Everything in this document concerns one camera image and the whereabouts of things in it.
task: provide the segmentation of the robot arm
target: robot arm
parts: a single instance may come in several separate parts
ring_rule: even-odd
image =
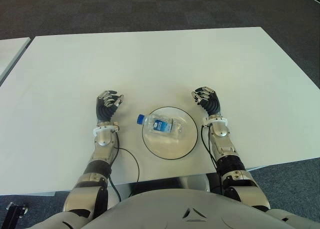
[[[267,197],[246,171],[241,158],[231,142],[228,120],[221,116],[220,103],[214,90],[200,87],[193,91],[192,97],[208,113],[204,126],[209,127],[209,139],[216,161],[217,173],[221,177],[224,196],[255,207],[262,211],[270,209]]]
[[[119,126],[111,123],[124,95],[104,91],[96,100],[97,127],[93,130],[95,150],[82,176],[69,193],[63,212],[34,225],[32,229],[80,229],[108,207],[108,177],[117,156]]]

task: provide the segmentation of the blue label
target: blue label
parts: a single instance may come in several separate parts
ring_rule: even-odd
[[[163,132],[163,133],[169,133],[171,132],[172,124],[167,123],[162,120],[155,120],[153,124],[153,129],[155,131]]]

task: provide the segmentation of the bottle cap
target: bottle cap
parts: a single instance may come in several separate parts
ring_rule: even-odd
[[[140,114],[138,116],[138,119],[136,120],[136,123],[142,125],[144,123],[145,115]]]

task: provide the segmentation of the black wire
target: black wire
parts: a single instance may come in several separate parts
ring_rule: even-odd
[[[112,182],[112,180],[111,180],[111,176],[109,176],[109,182],[110,182],[110,184],[111,184],[111,186],[112,186],[113,190],[115,191],[116,195],[118,196],[119,202],[121,202],[121,196],[120,196],[120,194],[119,194],[119,192],[118,192],[118,190],[117,190],[117,188],[116,188],[115,184]]]
[[[210,129],[209,129],[209,131],[208,131],[208,147],[207,147],[207,145],[206,145],[206,143],[205,143],[205,140],[204,140],[203,130],[204,130],[204,126],[202,125],[202,126],[201,126],[201,140],[202,140],[203,146],[205,147],[206,151],[209,153],[210,158],[211,158],[211,161],[212,161],[212,164],[213,164],[213,166],[214,166],[214,169],[215,169],[216,173],[217,173],[218,176],[219,176],[219,186],[216,186],[215,188],[220,187],[220,192],[221,192],[221,195],[222,195],[223,192],[222,192],[221,176],[220,176],[220,174],[219,174],[219,172],[218,172],[218,170],[217,170],[217,161],[216,161],[215,157],[212,155],[211,150],[210,150]]]
[[[140,167],[139,167],[139,163],[138,163],[136,157],[135,157],[129,150],[124,149],[124,148],[119,148],[119,149],[124,150],[124,151],[126,151],[127,153],[129,153],[129,154],[133,157],[133,159],[135,160],[136,166],[138,167],[138,178],[136,179],[136,182],[135,182],[135,184],[134,184],[134,187],[133,187],[130,195],[128,196],[128,198],[129,198],[129,197],[131,197],[132,194],[135,192],[135,189],[136,189],[136,187],[137,187],[137,185],[138,185],[139,177],[140,177]]]
[[[120,143],[119,143],[119,136],[118,136],[118,133],[115,133],[115,136],[116,136],[116,142],[117,142],[117,147],[115,147],[115,148],[117,148],[117,150],[116,150],[116,154],[115,154],[115,157],[114,157],[113,161],[110,163],[110,167],[111,167],[111,166],[112,166],[112,164],[115,162],[115,160],[116,160],[116,158],[117,158],[117,156],[118,156],[118,154],[119,154],[119,146],[120,146]],[[115,187],[115,185],[114,185],[113,181],[111,180],[111,175],[109,175],[109,177],[108,177],[108,178],[109,178],[109,182],[110,182],[110,184],[111,184],[111,186],[112,186],[113,190],[115,191],[116,195],[118,196],[119,202],[121,202],[121,196],[120,196],[120,194],[119,194],[119,192],[118,192],[117,188]]]
[[[116,135],[116,141],[117,141],[117,147],[115,147],[115,148],[117,149],[117,151],[116,151],[116,155],[115,155],[115,157],[114,157],[111,165],[112,165],[112,164],[114,163],[114,161],[116,160],[116,158],[117,158],[117,156],[118,156],[118,154],[119,154],[119,150],[124,150],[124,151],[126,151],[127,153],[129,153],[129,154],[133,157],[133,159],[135,160],[136,166],[137,166],[137,168],[138,168],[138,177],[137,177],[137,179],[136,179],[136,182],[135,182],[135,184],[134,184],[134,187],[133,187],[130,195],[128,196],[128,198],[129,198],[129,197],[131,197],[132,194],[135,192],[135,189],[136,189],[136,187],[137,187],[137,185],[138,185],[139,178],[140,178],[140,167],[139,167],[139,163],[138,163],[136,157],[135,157],[129,150],[120,147],[120,142],[119,142],[118,133],[115,133],[115,135]]]
[[[202,143],[203,143],[203,146],[205,147],[206,151],[209,153],[210,155],[210,159],[212,161],[212,164],[214,166],[214,169],[217,171],[217,162],[216,162],[216,159],[215,157],[212,155],[211,151],[208,149],[206,143],[205,143],[205,140],[204,140],[204,136],[203,136],[203,130],[204,130],[204,126],[201,126],[201,140],[202,140]]]

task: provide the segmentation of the black fingertip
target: black fingertip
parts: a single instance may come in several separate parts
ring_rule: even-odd
[[[194,90],[196,93],[202,91],[202,87],[199,87],[198,89]]]

